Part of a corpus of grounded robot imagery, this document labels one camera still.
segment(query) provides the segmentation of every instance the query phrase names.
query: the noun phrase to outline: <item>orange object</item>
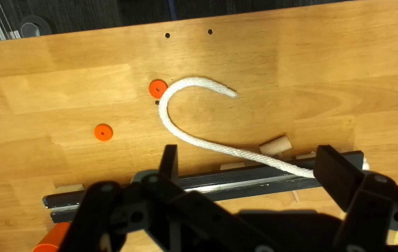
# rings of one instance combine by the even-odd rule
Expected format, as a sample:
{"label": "orange object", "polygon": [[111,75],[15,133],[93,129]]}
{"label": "orange object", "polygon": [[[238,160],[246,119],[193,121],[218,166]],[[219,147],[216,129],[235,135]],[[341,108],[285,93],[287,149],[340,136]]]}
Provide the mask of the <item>orange object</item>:
{"label": "orange object", "polygon": [[114,129],[110,125],[102,124],[96,128],[96,136],[102,142],[111,140],[114,136]]}
{"label": "orange object", "polygon": [[155,98],[162,98],[162,96],[169,90],[169,84],[165,80],[153,80],[152,84],[149,86],[149,93]]}
{"label": "orange object", "polygon": [[44,240],[34,247],[33,252],[58,252],[60,247],[69,230],[69,223],[60,223],[57,224],[46,237]]}

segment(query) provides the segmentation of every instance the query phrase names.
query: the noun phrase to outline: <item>wooden board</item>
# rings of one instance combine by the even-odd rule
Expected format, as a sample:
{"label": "wooden board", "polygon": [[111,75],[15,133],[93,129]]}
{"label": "wooden board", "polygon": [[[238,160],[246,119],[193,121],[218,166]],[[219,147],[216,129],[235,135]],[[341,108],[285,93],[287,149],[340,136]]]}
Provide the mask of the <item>wooden board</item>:
{"label": "wooden board", "polygon": [[[287,133],[289,154],[361,149],[398,181],[398,0],[0,42],[0,251],[30,251],[46,236],[41,198],[55,187],[130,181],[159,166],[165,145],[180,146],[183,174],[238,161],[160,124],[149,83],[188,76],[226,83],[240,98],[179,94],[172,115],[187,132],[249,149]],[[111,142],[95,138],[99,124],[114,128]],[[341,215],[322,189],[223,205]]]}

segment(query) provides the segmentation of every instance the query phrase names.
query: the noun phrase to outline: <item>black mechanical part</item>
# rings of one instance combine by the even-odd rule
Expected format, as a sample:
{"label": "black mechanical part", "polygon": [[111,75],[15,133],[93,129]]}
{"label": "black mechanical part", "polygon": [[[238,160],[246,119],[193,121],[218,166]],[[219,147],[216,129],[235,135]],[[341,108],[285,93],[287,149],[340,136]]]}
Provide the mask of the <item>black mechanical part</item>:
{"label": "black mechanical part", "polygon": [[[344,153],[343,156],[350,164],[362,170],[365,160],[362,152]],[[299,160],[294,164],[315,170],[316,159]],[[184,191],[198,191],[212,201],[228,201],[322,187],[316,180],[291,175],[267,166],[179,178],[177,146],[173,145],[166,146],[159,173],[170,178]],[[78,208],[74,206],[81,203],[83,194],[85,192],[72,192],[46,196],[44,205],[53,210],[51,217],[54,223],[72,222],[78,210]]]}
{"label": "black mechanical part", "polygon": [[116,252],[137,230],[146,230],[170,252],[398,251],[386,245],[387,230],[398,230],[398,187],[393,180],[375,173],[359,177],[330,146],[319,149],[316,174],[326,191],[334,189],[329,188],[336,187],[334,177],[343,185],[350,182],[333,195],[348,212],[344,222],[310,210],[233,216],[202,194],[186,192],[166,175],[155,174],[123,189],[114,182],[93,185],[61,252]]}

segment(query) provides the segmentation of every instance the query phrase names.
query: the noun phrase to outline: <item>white rope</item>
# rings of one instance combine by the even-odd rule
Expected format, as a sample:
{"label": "white rope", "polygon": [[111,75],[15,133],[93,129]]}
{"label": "white rope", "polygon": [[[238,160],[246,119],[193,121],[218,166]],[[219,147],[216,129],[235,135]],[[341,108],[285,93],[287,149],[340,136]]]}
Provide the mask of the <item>white rope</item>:
{"label": "white rope", "polygon": [[176,93],[188,89],[188,87],[202,87],[202,89],[209,89],[215,93],[236,98],[239,97],[239,94],[233,90],[231,90],[229,87],[216,83],[214,80],[209,79],[202,79],[202,77],[188,77],[188,79],[183,79],[176,82],[174,84],[170,86],[170,89],[163,94],[160,104],[159,104],[159,115],[160,119],[163,122],[163,125],[179,139],[193,145],[193,146],[198,146],[201,149],[208,149],[212,152],[218,152],[218,153],[225,153],[233,157],[240,157],[240,159],[246,159],[246,160],[253,160],[256,163],[261,163],[274,168],[278,168],[281,171],[298,175],[298,177],[305,177],[305,178],[315,178],[313,171],[306,170],[306,168],[301,168],[298,166],[292,166],[288,163],[284,163],[281,160],[268,157],[268,156],[263,156],[259,153],[253,153],[253,152],[247,152],[247,150],[240,150],[240,149],[235,149],[231,146],[223,146],[223,145],[218,145],[218,143],[212,143],[212,142],[207,142],[204,139],[198,139],[195,136],[188,135],[187,132],[183,132],[181,129],[179,129],[169,114],[169,104],[170,100],[174,97]]}

